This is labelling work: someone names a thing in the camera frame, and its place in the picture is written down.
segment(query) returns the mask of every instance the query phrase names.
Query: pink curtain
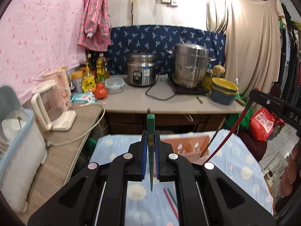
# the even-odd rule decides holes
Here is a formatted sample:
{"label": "pink curtain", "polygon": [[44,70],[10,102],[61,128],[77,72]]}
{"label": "pink curtain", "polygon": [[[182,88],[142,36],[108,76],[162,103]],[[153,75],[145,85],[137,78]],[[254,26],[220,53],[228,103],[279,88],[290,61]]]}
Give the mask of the pink curtain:
{"label": "pink curtain", "polygon": [[0,85],[12,86],[23,104],[45,72],[78,66],[82,16],[83,0],[12,0],[0,20]]}

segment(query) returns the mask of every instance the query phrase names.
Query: yellow bowl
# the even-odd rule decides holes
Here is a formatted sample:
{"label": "yellow bowl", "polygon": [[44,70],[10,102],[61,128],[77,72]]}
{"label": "yellow bowl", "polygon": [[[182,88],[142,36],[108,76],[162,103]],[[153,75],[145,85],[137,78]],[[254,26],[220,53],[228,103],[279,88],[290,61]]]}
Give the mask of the yellow bowl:
{"label": "yellow bowl", "polygon": [[217,78],[214,77],[212,78],[212,84],[215,85],[215,87],[220,88],[224,91],[231,91],[231,92],[237,92],[238,91],[238,87],[230,81],[227,81],[223,78]]}

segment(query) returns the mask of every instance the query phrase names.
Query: red plastic bag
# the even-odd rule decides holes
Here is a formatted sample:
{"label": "red plastic bag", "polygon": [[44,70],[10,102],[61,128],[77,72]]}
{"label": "red plastic bag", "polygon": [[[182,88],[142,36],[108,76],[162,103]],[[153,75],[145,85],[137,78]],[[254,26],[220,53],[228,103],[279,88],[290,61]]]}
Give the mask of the red plastic bag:
{"label": "red plastic bag", "polygon": [[249,130],[258,141],[266,141],[274,128],[274,116],[266,108],[261,108],[250,119]]}

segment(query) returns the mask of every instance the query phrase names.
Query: wooden cabinet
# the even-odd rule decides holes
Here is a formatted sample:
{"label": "wooden cabinet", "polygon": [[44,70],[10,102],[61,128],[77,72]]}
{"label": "wooden cabinet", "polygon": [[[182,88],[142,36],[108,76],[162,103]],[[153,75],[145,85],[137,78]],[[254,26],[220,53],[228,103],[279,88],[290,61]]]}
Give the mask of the wooden cabinet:
{"label": "wooden cabinet", "polygon": [[[158,130],[174,130],[176,133],[215,131],[226,116],[156,114],[155,126]],[[147,129],[146,114],[106,113],[106,118],[110,134],[142,134]]]}

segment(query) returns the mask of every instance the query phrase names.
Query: blue floral cloth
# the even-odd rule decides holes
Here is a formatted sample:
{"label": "blue floral cloth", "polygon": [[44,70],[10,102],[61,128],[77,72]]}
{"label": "blue floral cloth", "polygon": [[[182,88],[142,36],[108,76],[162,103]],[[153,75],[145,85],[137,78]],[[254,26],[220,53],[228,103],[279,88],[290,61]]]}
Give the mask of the blue floral cloth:
{"label": "blue floral cloth", "polygon": [[[209,65],[225,64],[225,42],[223,34],[213,33],[194,28],[164,25],[132,25],[112,28],[112,45],[104,53],[108,59],[110,75],[127,74],[128,54],[132,52],[149,52],[156,54],[158,71],[171,72],[173,56],[166,52],[174,49],[179,42],[190,42],[205,46],[209,49],[209,56],[216,58]],[[92,52],[92,61],[96,61],[99,54]]]}

